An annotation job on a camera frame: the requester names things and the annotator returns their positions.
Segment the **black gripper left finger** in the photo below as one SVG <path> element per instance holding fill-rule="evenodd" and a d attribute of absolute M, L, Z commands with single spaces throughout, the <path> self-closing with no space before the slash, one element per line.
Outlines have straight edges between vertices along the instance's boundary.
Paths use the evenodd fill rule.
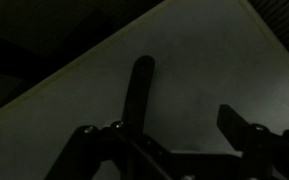
<path fill-rule="evenodd" d="M 171 180 L 167 152 L 143 129 L 143 121 L 116 121 L 101 130 L 77 128 L 45 180 L 94 180 L 105 161 L 114 163 L 120 180 Z"/>

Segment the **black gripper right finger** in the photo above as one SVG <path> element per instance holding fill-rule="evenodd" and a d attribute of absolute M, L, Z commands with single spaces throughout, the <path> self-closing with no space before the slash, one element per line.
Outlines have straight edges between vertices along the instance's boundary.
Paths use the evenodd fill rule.
<path fill-rule="evenodd" d="M 281 135 L 266 126 L 248 123 L 229 105 L 219 106 L 217 127 L 235 151 L 242 153 L 238 180 L 289 180 L 289 129 Z"/>

